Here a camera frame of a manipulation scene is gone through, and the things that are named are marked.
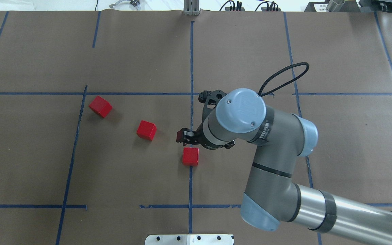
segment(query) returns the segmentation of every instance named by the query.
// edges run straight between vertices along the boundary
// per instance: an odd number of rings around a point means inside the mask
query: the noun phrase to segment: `wire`
[[[294,68],[294,67],[298,67],[298,66],[301,66],[301,65],[305,65],[306,68],[305,68],[305,70],[304,70],[299,76],[296,76],[295,78],[291,79],[290,81],[284,83],[283,85],[281,85],[281,86],[279,86],[279,87],[277,87],[277,88],[275,88],[275,89],[270,90],[270,91],[267,92],[267,93],[263,93],[264,87],[266,87],[266,85],[267,85],[272,79],[274,79],[275,77],[277,77],[279,74],[283,73],[284,71],[288,71],[288,70],[290,70],[290,69],[292,69],[292,68]],[[276,90],[278,90],[278,89],[280,89],[280,88],[283,88],[283,87],[289,85],[290,83],[296,81],[297,79],[301,78],[303,75],[305,75],[305,73],[307,73],[308,70],[309,70],[309,64],[308,64],[308,62],[300,62],[300,63],[296,63],[296,64],[289,65],[289,66],[287,66],[287,67],[285,67],[285,68],[282,68],[282,69],[279,70],[277,73],[275,73],[275,74],[273,74],[272,76],[270,76],[270,77],[266,80],[266,82],[263,83],[263,85],[262,85],[261,88],[260,88],[260,91],[258,92],[258,95],[261,96],[261,97],[266,96],[266,95],[269,95],[269,94],[275,92]]]
[[[268,8],[266,9],[266,11],[272,11],[272,8],[273,8],[273,10],[275,9],[275,2],[272,2],[272,3],[270,4],[270,7],[268,7]]]
[[[278,10],[279,10],[279,6],[277,5],[277,3],[275,3],[275,1],[266,1],[266,0],[257,0],[257,1],[261,1],[262,3],[260,3],[260,4],[257,6],[257,8],[255,9],[255,12],[256,12],[256,11],[258,10],[258,8],[259,8],[262,4],[264,4],[264,3],[267,4],[266,11],[278,11]]]
[[[268,8],[269,8],[269,2],[263,1],[262,3],[260,3],[260,4],[257,6],[257,8],[255,9],[255,12],[257,12],[258,8],[259,8],[261,5],[263,5],[264,3],[267,4],[267,9],[268,9]]]
[[[231,11],[232,11],[232,9],[235,9],[235,2],[232,1],[232,0],[229,0],[229,1],[227,1],[226,3],[224,3],[224,4],[220,7],[220,10],[219,10],[219,11],[222,11],[223,7],[224,7],[227,3],[231,3],[231,2],[232,2],[232,4],[234,5],[234,7],[231,6]]]

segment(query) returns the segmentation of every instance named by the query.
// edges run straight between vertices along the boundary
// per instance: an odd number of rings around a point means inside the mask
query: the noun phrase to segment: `light blue joint cap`
[[[294,114],[302,124],[302,128],[304,130],[305,142],[302,153],[300,153],[299,157],[306,157],[312,153],[312,150],[315,146],[317,146],[317,141],[319,139],[319,132],[317,131],[317,127],[307,119],[301,118],[300,116]]]
[[[280,222],[252,200],[246,193],[240,210],[241,218],[249,225],[265,231],[275,231]]]
[[[247,133],[259,128],[263,123],[266,118],[266,104],[255,91],[239,88],[219,101],[216,117],[224,129]]]

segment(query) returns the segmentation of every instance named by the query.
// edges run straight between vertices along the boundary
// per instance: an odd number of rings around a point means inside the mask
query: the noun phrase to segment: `white floor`
[[[109,5],[116,1],[99,0],[98,10],[108,9]],[[302,12],[310,1],[316,2],[318,0],[276,0],[276,3],[278,3],[282,11]],[[200,0],[200,8],[219,11],[225,2],[226,0]],[[255,8],[260,3],[261,1],[258,0],[243,0],[243,7],[246,11],[255,11]],[[96,0],[0,0],[1,11],[92,11],[95,9],[95,5]],[[184,0],[140,0],[140,5],[142,11],[182,10],[184,8]],[[115,9],[124,11],[136,10],[128,1],[120,3]]]

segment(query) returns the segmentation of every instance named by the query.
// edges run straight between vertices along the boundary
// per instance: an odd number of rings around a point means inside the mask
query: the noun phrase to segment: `red wooden block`
[[[103,99],[101,96],[97,96],[90,104],[90,109],[94,111],[96,114],[100,115],[101,117],[106,117],[110,110],[113,109],[112,105]]]
[[[137,129],[137,135],[145,140],[152,141],[157,132],[157,126],[149,121],[141,121]]]
[[[199,148],[185,147],[182,154],[182,164],[185,166],[197,166],[199,161]]]

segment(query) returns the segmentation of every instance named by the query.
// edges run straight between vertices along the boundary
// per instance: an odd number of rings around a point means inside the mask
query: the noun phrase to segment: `metal plate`
[[[230,234],[150,235],[145,245],[233,245],[233,237]]]

